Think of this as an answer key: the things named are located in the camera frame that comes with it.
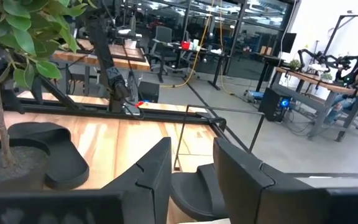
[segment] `gray floor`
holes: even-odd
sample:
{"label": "gray floor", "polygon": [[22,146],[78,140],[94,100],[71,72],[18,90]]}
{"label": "gray floor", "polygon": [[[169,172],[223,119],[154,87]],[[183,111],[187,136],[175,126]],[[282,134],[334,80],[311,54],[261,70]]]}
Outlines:
{"label": "gray floor", "polygon": [[[183,83],[182,78],[164,76],[165,84]],[[142,79],[158,83],[157,76],[143,73]],[[237,108],[257,111],[252,105],[243,102],[225,91],[217,91],[205,80],[212,79],[211,75],[201,75],[201,80],[192,79],[190,85],[201,95],[210,106],[221,108]],[[225,78],[225,87],[241,96],[245,89],[253,89],[256,81],[250,83],[238,78]],[[91,87],[91,95],[96,93]],[[77,87],[76,94],[81,94]],[[188,86],[179,88],[160,88],[160,103],[178,105],[203,105]],[[249,146],[259,121],[258,115],[235,114],[226,111],[216,111],[219,116],[227,119],[227,125],[234,133]],[[294,113],[294,122],[289,124],[292,130],[302,130],[307,125],[306,119]],[[358,172],[358,130],[352,128],[343,142],[336,142],[338,125],[323,131],[312,141],[304,136],[308,128],[301,133],[290,131],[284,124],[265,121],[255,144],[253,153],[283,172]]]}

